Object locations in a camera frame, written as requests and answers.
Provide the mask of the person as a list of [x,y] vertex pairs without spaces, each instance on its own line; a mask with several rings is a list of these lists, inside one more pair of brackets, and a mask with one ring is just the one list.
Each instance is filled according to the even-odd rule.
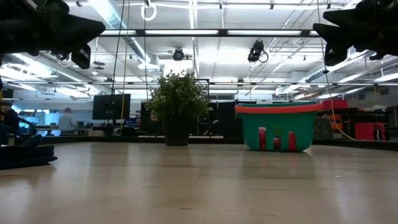
[[69,136],[75,134],[76,120],[72,115],[71,108],[65,108],[64,112],[58,119],[58,129],[61,136]]
[[0,100],[0,145],[6,145],[9,135],[16,137],[19,130],[19,116],[12,105],[12,101]]

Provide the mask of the teal basket with orange rim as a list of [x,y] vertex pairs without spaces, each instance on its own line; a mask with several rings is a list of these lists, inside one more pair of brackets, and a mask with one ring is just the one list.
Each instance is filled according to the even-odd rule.
[[259,149],[259,128],[266,128],[266,150],[302,152],[312,145],[315,115],[323,109],[316,101],[243,104],[235,106],[242,122],[244,143],[253,151]]

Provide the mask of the navy blue folded cloth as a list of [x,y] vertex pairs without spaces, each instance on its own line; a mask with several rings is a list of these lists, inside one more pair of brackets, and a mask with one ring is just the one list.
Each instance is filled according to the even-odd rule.
[[0,147],[0,170],[41,166],[57,159],[53,145],[35,148],[21,146]]

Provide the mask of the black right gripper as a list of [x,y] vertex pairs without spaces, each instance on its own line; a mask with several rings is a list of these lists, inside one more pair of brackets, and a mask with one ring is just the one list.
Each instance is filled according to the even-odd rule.
[[375,52],[371,60],[398,57],[398,0],[362,0],[353,9],[324,12],[323,18],[332,25],[314,23],[313,30],[327,42],[326,66],[345,61],[350,48]]

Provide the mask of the black divider panel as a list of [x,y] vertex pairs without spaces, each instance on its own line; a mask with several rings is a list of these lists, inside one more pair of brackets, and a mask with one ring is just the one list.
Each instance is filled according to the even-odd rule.
[[198,131],[202,136],[221,136],[226,139],[242,139],[241,120],[235,113],[237,101],[212,101],[211,110],[198,119]]

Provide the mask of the black overhead crossbar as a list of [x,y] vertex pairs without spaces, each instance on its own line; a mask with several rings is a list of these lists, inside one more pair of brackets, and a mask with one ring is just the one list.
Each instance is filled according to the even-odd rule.
[[318,38],[314,30],[295,29],[137,29],[105,30],[100,37],[298,37]]

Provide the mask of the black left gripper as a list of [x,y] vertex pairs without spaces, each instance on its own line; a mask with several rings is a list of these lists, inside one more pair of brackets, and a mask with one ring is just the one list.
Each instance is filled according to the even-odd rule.
[[106,26],[84,17],[67,17],[69,11],[64,0],[0,0],[0,55],[38,55],[42,50],[72,53],[72,62],[89,69],[91,48],[86,44]]

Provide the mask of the black aluminium table frame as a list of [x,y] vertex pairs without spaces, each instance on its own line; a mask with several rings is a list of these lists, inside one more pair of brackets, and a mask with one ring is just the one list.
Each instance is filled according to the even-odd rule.
[[[62,144],[77,142],[128,142],[128,143],[164,143],[164,138],[154,137],[124,137],[124,136],[44,136],[42,144]],[[189,138],[190,144],[244,144],[243,139],[199,137]],[[312,145],[353,147],[398,152],[398,142],[393,141],[365,141],[348,139],[315,139]]]

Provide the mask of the green plant in dark pot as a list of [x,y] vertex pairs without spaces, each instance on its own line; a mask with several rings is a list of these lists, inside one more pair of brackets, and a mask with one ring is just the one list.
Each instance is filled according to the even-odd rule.
[[170,72],[157,81],[145,107],[161,122],[166,145],[187,146],[194,120],[211,111],[208,90],[194,73]]

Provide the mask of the red box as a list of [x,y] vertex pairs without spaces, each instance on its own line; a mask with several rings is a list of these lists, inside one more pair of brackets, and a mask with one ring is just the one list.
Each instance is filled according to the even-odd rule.
[[323,109],[324,110],[331,110],[333,109],[345,109],[348,107],[348,103],[346,100],[342,99],[329,99],[322,101]]

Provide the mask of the black workbench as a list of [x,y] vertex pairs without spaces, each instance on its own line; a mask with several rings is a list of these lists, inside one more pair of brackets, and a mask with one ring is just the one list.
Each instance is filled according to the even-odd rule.
[[332,110],[321,110],[317,117],[322,119],[322,123],[316,122],[314,129],[321,126],[330,131],[328,138],[332,139],[356,139],[354,135],[355,123],[383,123],[386,132],[386,140],[389,140],[389,112],[383,110],[364,110],[360,108],[345,108]]

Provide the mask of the black background monitor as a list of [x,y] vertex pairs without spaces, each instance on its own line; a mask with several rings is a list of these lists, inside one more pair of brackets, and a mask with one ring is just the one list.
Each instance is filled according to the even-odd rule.
[[92,119],[128,119],[131,95],[96,95],[93,98]]

